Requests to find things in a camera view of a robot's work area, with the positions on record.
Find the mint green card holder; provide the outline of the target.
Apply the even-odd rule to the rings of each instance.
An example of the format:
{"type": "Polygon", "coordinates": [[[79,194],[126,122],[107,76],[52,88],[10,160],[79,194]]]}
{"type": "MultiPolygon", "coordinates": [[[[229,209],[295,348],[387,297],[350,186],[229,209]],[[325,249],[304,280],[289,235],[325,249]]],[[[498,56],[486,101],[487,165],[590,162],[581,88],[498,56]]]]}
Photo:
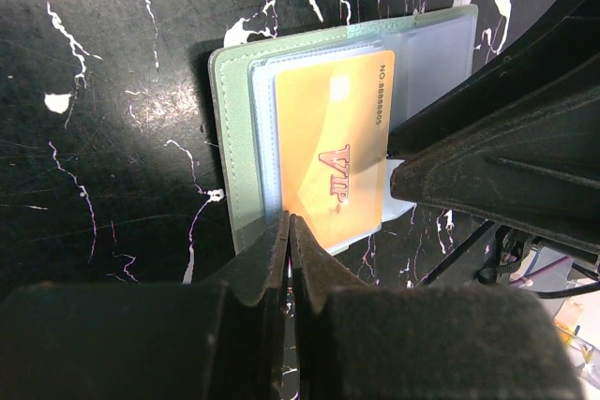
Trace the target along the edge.
{"type": "Polygon", "coordinates": [[[389,127],[396,129],[471,76],[477,17],[477,6],[465,5],[213,52],[208,73],[235,252],[254,244],[281,208],[276,179],[277,69],[369,50],[393,51],[389,127]]]}

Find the gold striped credit card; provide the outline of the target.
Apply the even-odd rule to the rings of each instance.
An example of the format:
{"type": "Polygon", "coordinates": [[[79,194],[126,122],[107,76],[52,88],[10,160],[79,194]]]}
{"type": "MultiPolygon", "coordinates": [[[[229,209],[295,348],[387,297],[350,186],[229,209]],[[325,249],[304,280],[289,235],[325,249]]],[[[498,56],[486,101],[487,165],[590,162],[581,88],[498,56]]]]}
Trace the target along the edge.
{"type": "Polygon", "coordinates": [[[275,78],[282,206],[326,250],[382,223],[394,71],[382,50],[275,78]]]}

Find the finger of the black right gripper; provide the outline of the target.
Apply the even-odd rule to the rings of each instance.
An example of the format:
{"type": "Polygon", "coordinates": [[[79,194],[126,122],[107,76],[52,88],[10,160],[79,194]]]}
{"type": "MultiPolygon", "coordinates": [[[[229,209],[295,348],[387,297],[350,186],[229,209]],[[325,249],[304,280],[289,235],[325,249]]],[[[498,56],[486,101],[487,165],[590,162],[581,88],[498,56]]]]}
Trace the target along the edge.
{"type": "Polygon", "coordinates": [[[599,250],[599,0],[557,0],[390,135],[398,200],[599,250]]]}

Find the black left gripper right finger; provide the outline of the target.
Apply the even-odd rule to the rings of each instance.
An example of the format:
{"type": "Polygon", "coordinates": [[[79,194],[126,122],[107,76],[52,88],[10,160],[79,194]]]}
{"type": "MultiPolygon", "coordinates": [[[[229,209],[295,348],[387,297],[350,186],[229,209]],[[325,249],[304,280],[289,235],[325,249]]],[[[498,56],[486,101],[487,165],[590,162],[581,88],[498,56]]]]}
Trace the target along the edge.
{"type": "Polygon", "coordinates": [[[563,344],[530,292],[376,288],[290,220],[303,399],[580,399],[563,344]]]}

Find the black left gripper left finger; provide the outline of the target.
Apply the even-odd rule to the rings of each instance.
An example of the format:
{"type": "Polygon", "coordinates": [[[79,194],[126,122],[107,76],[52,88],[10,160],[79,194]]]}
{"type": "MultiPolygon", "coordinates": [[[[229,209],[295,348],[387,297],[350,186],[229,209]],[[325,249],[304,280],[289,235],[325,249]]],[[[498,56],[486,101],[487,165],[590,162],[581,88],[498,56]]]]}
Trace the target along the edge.
{"type": "Polygon", "coordinates": [[[37,284],[1,304],[5,399],[277,399],[290,216],[195,284],[37,284]]]}

